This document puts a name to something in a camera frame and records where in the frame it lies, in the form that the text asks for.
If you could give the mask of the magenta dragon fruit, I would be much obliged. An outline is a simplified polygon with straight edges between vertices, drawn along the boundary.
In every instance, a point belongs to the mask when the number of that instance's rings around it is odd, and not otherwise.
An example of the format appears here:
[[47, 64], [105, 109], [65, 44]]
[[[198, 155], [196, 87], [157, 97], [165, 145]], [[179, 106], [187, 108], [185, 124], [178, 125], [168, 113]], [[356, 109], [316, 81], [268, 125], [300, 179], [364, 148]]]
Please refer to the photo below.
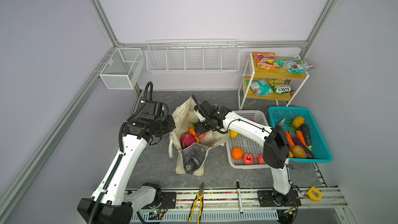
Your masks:
[[197, 139], [191, 133], [183, 133], [181, 135], [180, 145], [182, 149], [186, 149], [195, 143], [197, 143]]

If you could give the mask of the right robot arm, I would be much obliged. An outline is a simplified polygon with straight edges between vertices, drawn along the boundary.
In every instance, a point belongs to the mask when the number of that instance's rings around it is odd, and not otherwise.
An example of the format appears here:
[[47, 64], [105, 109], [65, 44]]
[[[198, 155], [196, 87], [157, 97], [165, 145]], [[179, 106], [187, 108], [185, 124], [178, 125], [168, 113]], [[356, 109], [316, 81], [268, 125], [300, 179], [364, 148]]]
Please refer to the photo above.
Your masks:
[[273, 189], [267, 201], [274, 206], [301, 206], [297, 190], [292, 186], [289, 175], [290, 145], [282, 127], [265, 126], [241, 117], [226, 107], [216, 107], [207, 101], [199, 102], [192, 95], [196, 106], [194, 113], [199, 122], [194, 124], [196, 134], [210, 130], [220, 134], [236, 131], [255, 141], [262, 147], [263, 160], [271, 167]]

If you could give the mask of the cream canvas grocery bag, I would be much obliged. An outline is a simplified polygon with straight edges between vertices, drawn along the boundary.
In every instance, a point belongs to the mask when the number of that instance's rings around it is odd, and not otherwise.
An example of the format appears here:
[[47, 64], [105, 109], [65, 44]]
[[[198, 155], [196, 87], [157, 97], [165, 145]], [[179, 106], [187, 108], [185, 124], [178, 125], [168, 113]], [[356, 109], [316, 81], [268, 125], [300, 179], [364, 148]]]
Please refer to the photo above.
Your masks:
[[194, 113], [196, 103], [189, 98], [182, 105], [176, 108], [172, 117], [175, 122], [175, 129], [170, 133], [169, 157], [177, 155], [175, 172], [177, 174], [193, 174], [202, 176], [204, 174], [204, 163], [209, 151], [215, 147], [223, 146], [229, 140], [228, 134], [220, 134], [216, 131], [209, 131], [198, 143], [183, 148], [180, 138], [184, 133], [189, 133], [192, 123], [199, 121]]

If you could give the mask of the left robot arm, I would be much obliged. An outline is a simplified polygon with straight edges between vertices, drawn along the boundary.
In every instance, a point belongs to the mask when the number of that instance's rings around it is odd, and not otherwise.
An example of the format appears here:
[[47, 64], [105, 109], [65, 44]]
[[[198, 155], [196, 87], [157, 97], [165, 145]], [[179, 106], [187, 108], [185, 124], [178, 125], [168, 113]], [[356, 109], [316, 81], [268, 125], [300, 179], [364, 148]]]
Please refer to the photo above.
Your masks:
[[127, 183], [141, 153], [175, 128], [173, 117], [165, 103], [153, 101], [153, 83], [148, 82], [141, 105], [119, 130], [119, 150], [102, 182], [90, 198], [80, 200], [77, 210], [88, 224], [128, 224], [133, 214], [143, 207], [162, 204], [161, 186], [144, 183], [129, 194], [125, 201]]

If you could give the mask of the teal red snack bag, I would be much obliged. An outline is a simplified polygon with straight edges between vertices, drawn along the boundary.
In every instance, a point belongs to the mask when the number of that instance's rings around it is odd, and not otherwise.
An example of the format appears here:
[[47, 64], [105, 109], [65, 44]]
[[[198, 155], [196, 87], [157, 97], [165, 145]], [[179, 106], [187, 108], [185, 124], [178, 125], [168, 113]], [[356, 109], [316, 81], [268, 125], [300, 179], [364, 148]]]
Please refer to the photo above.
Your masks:
[[277, 61], [278, 65], [292, 74], [302, 74], [314, 69], [314, 67], [298, 58], [282, 59]]

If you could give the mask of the brown potato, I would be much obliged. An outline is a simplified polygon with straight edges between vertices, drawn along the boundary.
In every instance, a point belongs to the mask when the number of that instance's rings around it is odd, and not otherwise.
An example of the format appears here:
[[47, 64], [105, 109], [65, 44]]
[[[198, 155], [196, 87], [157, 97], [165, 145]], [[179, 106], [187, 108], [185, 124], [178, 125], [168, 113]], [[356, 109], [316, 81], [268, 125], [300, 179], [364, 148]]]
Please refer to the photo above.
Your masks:
[[291, 148], [291, 153], [294, 158], [307, 159], [307, 153], [300, 145], [295, 145]]

